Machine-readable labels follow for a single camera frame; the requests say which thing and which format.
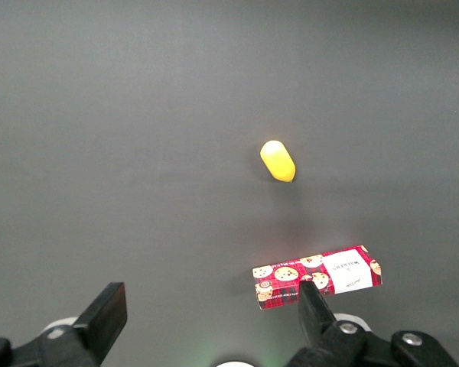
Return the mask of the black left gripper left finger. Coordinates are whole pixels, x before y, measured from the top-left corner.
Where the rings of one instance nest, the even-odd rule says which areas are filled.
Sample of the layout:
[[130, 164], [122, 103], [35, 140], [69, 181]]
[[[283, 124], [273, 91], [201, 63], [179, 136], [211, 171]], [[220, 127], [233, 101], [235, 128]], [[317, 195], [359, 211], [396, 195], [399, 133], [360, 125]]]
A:
[[78, 316], [56, 320], [14, 348], [0, 337], [0, 366], [100, 366], [127, 322], [125, 284], [108, 284]]

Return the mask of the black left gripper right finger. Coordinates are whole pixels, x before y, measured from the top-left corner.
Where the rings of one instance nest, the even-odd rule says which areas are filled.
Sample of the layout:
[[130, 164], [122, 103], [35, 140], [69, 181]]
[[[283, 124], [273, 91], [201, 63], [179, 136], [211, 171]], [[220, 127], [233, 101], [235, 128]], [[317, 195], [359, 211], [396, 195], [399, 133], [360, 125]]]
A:
[[427, 333], [400, 330], [379, 338], [358, 322], [338, 320], [317, 286], [302, 281], [298, 314], [308, 347], [287, 366], [457, 366], [448, 351]]

